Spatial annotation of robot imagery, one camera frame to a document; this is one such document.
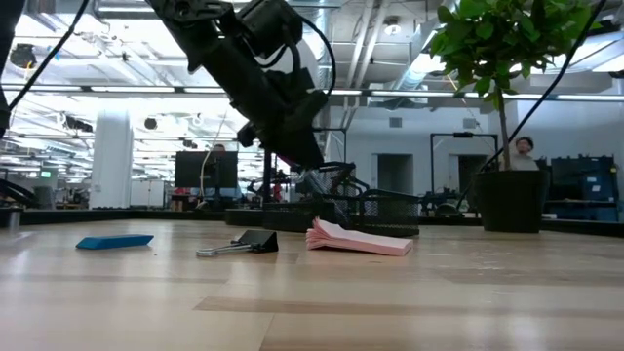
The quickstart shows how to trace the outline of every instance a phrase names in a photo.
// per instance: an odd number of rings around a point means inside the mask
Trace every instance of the metal clip handle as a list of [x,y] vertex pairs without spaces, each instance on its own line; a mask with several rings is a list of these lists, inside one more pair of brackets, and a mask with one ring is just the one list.
[[255,245],[235,244],[216,249],[201,249],[196,252],[198,257],[212,257],[218,254],[228,254],[237,252],[248,252],[255,248]]

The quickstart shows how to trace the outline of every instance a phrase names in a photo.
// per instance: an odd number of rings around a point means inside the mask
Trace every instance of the door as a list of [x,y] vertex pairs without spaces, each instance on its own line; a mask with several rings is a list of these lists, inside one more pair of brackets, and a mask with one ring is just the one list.
[[378,189],[413,194],[412,155],[379,154],[376,159]]

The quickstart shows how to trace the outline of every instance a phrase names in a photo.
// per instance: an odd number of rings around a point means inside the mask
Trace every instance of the wooden table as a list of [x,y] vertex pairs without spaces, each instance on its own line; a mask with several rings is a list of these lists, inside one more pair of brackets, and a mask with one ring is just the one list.
[[[422,227],[405,257],[195,257],[243,228],[124,220],[0,232],[1,350],[622,350],[624,241]],[[86,235],[149,247],[77,251]]]

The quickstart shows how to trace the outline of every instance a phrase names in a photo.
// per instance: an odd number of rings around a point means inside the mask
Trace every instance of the blue object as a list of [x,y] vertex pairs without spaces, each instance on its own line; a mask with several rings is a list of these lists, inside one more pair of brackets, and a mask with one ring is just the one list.
[[104,250],[147,245],[153,235],[116,235],[106,237],[86,237],[76,245],[77,249]]

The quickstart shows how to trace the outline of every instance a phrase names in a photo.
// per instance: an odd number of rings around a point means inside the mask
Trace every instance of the binder clip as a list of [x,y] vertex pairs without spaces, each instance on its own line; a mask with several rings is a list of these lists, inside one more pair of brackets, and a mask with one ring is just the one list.
[[279,250],[277,245],[277,232],[267,230],[248,230],[239,240],[232,240],[231,245],[216,249],[201,249],[197,251],[198,257],[212,257],[218,254],[230,253],[274,253]]

